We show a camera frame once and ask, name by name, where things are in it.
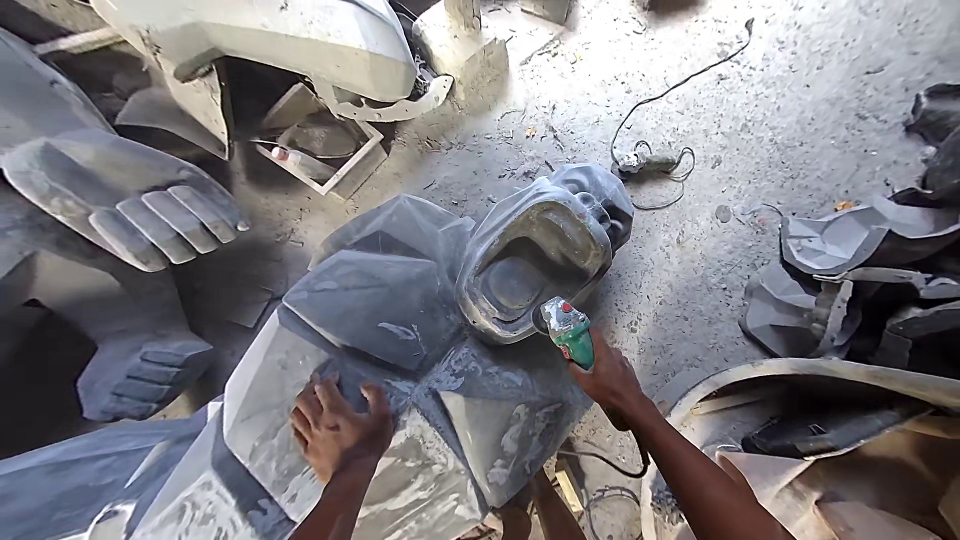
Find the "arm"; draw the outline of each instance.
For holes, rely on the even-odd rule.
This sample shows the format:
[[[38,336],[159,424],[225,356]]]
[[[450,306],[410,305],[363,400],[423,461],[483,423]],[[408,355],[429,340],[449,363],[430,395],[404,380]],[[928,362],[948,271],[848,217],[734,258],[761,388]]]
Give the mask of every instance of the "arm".
[[[290,415],[294,437],[324,494],[294,531],[292,540],[349,540],[376,464],[394,437],[383,389],[361,388],[369,414],[358,414],[337,389],[338,376],[316,378],[297,396]]]
[[[699,540],[789,540],[793,536],[756,501],[748,485],[731,478],[687,441],[640,389],[633,366],[590,329],[595,363],[570,373],[606,410],[618,413],[637,443],[657,462]]]

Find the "concrete floor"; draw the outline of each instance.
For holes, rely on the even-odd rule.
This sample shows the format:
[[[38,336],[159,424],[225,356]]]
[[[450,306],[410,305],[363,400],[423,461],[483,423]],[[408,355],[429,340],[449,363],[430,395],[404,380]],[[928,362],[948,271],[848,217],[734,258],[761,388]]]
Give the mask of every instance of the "concrete floor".
[[[779,255],[779,219],[758,205],[818,216],[841,201],[915,184],[923,145],[908,139],[900,122],[918,91],[960,80],[955,0],[660,0],[657,12],[634,0],[574,4],[568,29],[532,55],[529,43],[540,35],[527,35],[532,23],[519,18],[526,15],[516,4],[486,5],[490,20],[500,21],[499,35],[517,34],[509,43],[508,86],[398,126],[389,159],[345,205],[258,156],[235,161],[231,189],[252,231],[177,269],[197,332],[221,355],[195,400],[222,391],[254,336],[216,321],[238,287],[279,298],[328,234],[398,193],[479,220],[493,201],[552,168],[609,165],[622,115],[734,50],[751,17],[754,41],[743,55],[627,123],[618,148],[639,139],[658,153],[689,146],[697,168],[677,205],[637,214],[633,239],[587,312],[635,363],[651,395],[687,370],[699,370],[699,379],[762,358],[737,326],[744,285]],[[653,202],[676,187],[628,190]],[[715,217],[720,205],[733,209],[729,223]],[[612,432],[596,409],[574,439],[638,468],[632,440]],[[585,468],[591,493],[607,483],[631,485],[602,465]],[[629,504],[604,510],[621,511]],[[598,526],[604,538],[633,537],[633,530],[622,519]]]

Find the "hand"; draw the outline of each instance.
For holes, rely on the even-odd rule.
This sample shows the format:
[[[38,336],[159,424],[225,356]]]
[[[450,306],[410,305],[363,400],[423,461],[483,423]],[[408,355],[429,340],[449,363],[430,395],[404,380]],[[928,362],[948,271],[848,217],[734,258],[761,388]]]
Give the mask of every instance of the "hand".
[[[369,382],[360,387],[370,402],[370,413],[358,414],[337,388],[339,380],[339,374],[324,380],[314,374],[290,414],[303,456],[324,484],[353,462],[365,461],[375,468],[394,438],[383,388]]]
[[[637,398],[644,397],[634,366],[619,349],[607,344],[596,327],[590,327],[590,338],[593,340],[593,367],[590,371],[584,371],[570,362],[570,375],[604,409],[619,412],[629,410]]]
[[[21,144],[4,156],[4,173],[29,201],[144,272],[183,264],[250,228],[203,170],[104,130]]]

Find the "stone sculpture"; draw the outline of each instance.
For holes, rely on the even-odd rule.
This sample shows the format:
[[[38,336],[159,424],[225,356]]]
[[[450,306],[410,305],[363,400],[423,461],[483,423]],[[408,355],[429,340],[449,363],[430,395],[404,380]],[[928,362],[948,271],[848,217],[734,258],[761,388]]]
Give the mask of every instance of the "stone sculpture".
[[[148,418],[203,372],[211,349],[162,270],[248,225],[201,169],[117,136],[3,30],[0,68],[0,319],[30,300],[52,309],[97,344],[78,384],[84,415]]]
[[[459,536],[515,495],[591,405],[545,337],[502,346],[501,329],[517,341],[529,334],[525,321],[540,298],[585,297],[629,239],[632,219],[623,185],[598,165],[538,179],[479,226],[407,195],[359,216],[324,242],[230,378],[222,410],[204,417],[179,462],[154,470],[153,487],[131,496],[117,482],[55,528],[18,530],[33,539],[95,529],[108,540],[282,540],[323,493],[288,415],[312,373],[335,371],[357,410],[366,407],[359,383],[382,385],[396,421],[354,538]],[[500,301],[500,311],[471,309],[465,291],[475,302]],[[18,491],[19,479],[44,481],[65,454],[91,469],[155,463],[100,447],[112,430],[86,435],[83,447],[80,437],[0,461],[0,500],[40,497]],[[169,452],[156,439],[138,444],[154,448],[150,455]],[[47,508],[75,508],[92,489],[83,474],[70,478],[77,489],[44,496]],[[35,519],[29,503],[0,507],[0,528]]]

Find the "human hand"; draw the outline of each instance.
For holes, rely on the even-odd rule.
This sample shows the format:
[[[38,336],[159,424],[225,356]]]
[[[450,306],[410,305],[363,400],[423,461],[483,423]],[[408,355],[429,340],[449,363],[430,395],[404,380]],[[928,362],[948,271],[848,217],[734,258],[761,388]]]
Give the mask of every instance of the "human hand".
[[[359,414],[337,388],[339,380],[339,374],[324,380],[314,374],[290,414],[294,438],[324,484],[350,463],[366,461],[375,467],[394,438],[383,388],[369,382],[360,387],[370,403],[370,412]]]
[[[593,367],[589,371],[570,362],[570,375],[584,387],[596,403],[607,410],[625,412],[638,398],[644,397],[634,366],[620,352],[607,344],[596,327],[590,327],[593,340]]]

